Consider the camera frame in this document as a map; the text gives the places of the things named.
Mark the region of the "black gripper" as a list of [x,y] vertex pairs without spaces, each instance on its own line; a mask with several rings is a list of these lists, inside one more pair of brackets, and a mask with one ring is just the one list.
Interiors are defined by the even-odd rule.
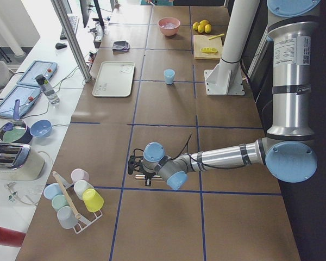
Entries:
[[153,168],[142,163],[142,173],[145,176],[145,186],[151,186],[151,179],[153,176],[157,175]]

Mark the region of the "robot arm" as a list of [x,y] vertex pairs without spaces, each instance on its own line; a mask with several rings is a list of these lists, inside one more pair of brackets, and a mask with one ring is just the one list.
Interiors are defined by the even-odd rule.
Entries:
[[298,183],[317,170],[308,124],[311,92],[311,36],[319,24],[320,1],[268,1],[266,37],[273,42],[272,125],[263,138],[233,147],[184,153],[172,158],[158,142],[149,143],[128,172],[150,185],[153,178],[178,190],[190,172],[237,169],[262,164],[277,179]]

